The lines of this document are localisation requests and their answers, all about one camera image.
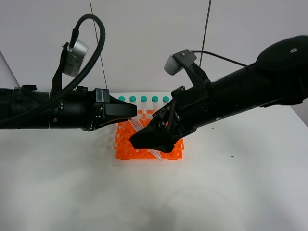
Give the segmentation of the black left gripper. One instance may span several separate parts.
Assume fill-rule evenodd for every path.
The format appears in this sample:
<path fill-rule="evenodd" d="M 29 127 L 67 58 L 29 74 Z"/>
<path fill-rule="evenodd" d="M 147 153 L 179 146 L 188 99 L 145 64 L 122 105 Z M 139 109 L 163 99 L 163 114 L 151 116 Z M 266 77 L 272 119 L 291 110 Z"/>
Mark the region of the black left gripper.
<path fill-rule="evenodd" d="M 109 95 L 108 89 L 77 86 L 61 99 L 49 114 L 50 129 L 81 129 L 92 131 L 102 117 L 104 125 L 127 121 L 137 116 L 137 106 Z"/>

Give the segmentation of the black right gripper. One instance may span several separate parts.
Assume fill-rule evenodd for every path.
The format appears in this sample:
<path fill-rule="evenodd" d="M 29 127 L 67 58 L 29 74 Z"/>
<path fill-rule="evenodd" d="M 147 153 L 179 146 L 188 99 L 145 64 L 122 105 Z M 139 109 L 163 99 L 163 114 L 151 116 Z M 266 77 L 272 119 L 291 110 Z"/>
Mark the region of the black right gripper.
<path fill-rule="evenodd" d="M 217 111 L 207 87 L 185 90 L 182 86 L 171 96 L 172 100 L 153 114 L 149 125 L 129 138 L 135 149 L 169 153 L 179 139 L 216 120 Z"/>

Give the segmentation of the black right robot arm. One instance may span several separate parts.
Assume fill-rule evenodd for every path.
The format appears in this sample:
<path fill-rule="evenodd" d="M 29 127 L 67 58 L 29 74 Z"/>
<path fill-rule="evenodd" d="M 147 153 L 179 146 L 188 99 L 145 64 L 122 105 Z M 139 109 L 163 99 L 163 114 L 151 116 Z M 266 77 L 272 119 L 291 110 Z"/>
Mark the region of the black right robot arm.
<path fill-rule="evenodd" d="M 266 48 L 253 64 L 211 81 L 196 63 L 194 51 L 172 55 L 170 74 L 186 71 L 193 86 L 172 92 L 147 131 L 173 140 L 197 128 L 256 108 L 300 104 L 308 96 L 308 38 L 287 38 Z"/>

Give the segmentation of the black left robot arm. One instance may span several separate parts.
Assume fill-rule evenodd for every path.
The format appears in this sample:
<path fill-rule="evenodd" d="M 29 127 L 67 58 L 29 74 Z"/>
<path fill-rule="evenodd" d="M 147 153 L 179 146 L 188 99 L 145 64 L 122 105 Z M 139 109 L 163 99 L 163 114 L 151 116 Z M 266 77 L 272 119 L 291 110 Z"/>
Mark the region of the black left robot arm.
<path fill-rule="evenodd" d="M 110 95 L 109 90 L 89 91 L 78 86 L 52 105 L 53 94 L 37 92 L 34 85 L 20 89 L 0 90 L 1 129 L 80 129 L 95 131 L 102 127 L 127 122 L 137 116 L 137 107 Z M 144 129 L 129 137 L 135 149 L 171 152 L 183 135 L 172 128 L 174 121 L 167 109 L 160 109 L 165 118 L 156 114 Z"/>

